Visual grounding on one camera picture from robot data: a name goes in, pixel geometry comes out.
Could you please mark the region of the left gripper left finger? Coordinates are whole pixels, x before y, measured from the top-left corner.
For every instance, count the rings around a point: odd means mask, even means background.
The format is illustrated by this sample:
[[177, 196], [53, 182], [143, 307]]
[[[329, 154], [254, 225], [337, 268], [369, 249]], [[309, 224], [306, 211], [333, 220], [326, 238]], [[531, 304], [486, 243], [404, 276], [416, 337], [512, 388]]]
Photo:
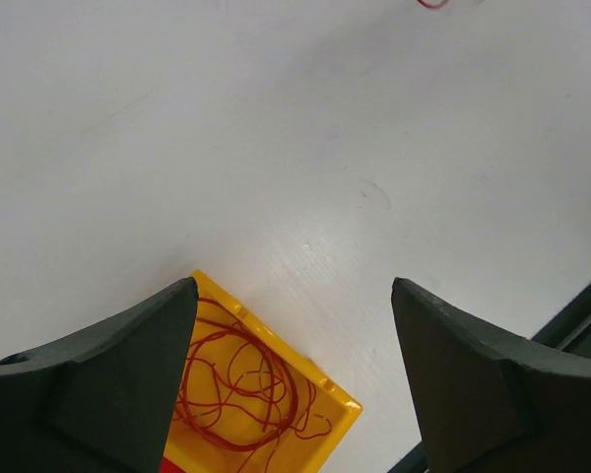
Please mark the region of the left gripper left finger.
[[0, 472], [157, 472], [198, 304], [183, 278], [0, 361]]

